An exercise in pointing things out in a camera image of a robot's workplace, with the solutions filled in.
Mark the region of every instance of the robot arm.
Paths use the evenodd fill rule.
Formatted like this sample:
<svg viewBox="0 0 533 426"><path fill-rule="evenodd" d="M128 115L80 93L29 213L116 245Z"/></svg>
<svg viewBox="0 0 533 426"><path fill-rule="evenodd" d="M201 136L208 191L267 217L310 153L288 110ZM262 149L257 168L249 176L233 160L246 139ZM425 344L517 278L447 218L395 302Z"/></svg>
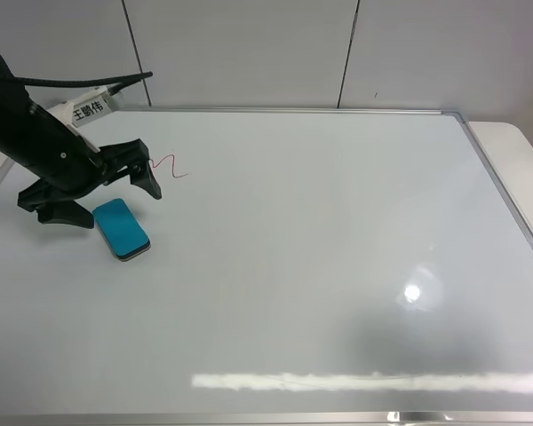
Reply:
<svg viewBox="0 0 533 426"><path fill-rule="evenodd" d="M148 149L140 139L95 152L33 102L18 80L24 79L14 77L0 56L0 151L39 177L20 192L20 207L37 211L42 224L93 228L91 212L75 200L101 184L130 176L132 185L162 198L149 167Z"/></svg>

